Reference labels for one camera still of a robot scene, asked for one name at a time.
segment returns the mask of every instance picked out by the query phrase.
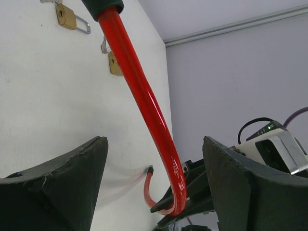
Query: black connector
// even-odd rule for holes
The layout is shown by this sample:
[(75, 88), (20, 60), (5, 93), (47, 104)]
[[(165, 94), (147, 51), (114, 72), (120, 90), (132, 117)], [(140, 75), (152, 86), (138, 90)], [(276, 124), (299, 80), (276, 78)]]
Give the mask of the black connector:
[(118, 13), (121, 13), (124, 8), (122, 0), (82, 0), (82, 2), (96, 22), (99, 14), (108, 7), (116, 6)]
[(154, 168), (152, 165), (149, 166), (147, 174), (148, 173), (152, 173), (152, 174), (154, 173)]

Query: white wall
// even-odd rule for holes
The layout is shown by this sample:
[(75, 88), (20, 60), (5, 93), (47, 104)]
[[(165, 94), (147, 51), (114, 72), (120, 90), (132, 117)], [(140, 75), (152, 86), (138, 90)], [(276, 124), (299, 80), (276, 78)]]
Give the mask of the white wall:
[[(158, 200), (169, 185), (164, 166), (127, 83), (110, 74), (98, 23), (81, 0), (64, 4), (90, 23), (90, 35), (59, 26), (52, 3), (1, 1), (0, 177), (106, 136), (91, 230), (152, 230), (161, 215), (150, 213), (139, 176), (154, 165)], [(139, 2), (124, 4), (121, 18), (171, 128), (165, 45)]]
[(308, 0), (139, 0), (162, 39), (307, 4)]
[[(181, 160), (202, 157), (204, 136), (237, 143), (247, 121), (283, 123), (308, 106), (308, 16), (167, 48), (173, 137)], [(308, 113), (289, 130), (308, 151)], [(242, 139), (264, 123), (248, 127)], [(193, 218), (200, 223), (202, 218)]]

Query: grey wall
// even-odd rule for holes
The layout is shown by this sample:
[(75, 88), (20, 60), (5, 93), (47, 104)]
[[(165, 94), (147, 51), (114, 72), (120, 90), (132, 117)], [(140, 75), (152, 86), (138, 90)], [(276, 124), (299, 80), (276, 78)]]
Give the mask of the grey wall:
[(139, 0), (162, 39), (307, 4), (308, 0)]
[[(308, 16), (167, 49), (173, 137), (182, 161), (202, 158), (205, 135), (232, 146), (243, 124), (280, 122), (308, 106)], [(243, 138), (264, 124), (248, 127)], [(308, 151), (308, 114), (289, 130)], [(193, 217), (195, 223), (215, 220)]]

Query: metal bracket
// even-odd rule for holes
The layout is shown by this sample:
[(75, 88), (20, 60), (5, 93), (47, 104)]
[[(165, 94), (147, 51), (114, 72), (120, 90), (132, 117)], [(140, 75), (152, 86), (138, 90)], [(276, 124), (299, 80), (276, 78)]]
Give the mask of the metal bracket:
[(62, 4), (62, 0), (39, 0), (41, 3), (54, 2), (56, 4)]

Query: purple cable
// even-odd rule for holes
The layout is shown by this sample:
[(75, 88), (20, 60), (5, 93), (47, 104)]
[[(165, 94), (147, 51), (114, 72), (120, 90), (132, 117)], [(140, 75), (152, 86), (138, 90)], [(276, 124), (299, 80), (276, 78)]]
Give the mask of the purple cable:
[(287, 118), (287, 120), (283, 124), (283, 126), (286, 128), (292, 120), (294, 120), (296, 117), (298, 117), (300, 114), (302, 114), (304, 112), (308, 112), (308, 107), (304, 107), (302, 109), (299, 109), (298, 111), (296, 111), (292, 115), (290, 115), (289, 118)]
[(192, 220), (190, 218), (187, 218), (187, 220), (190, 225), (193, 225)]

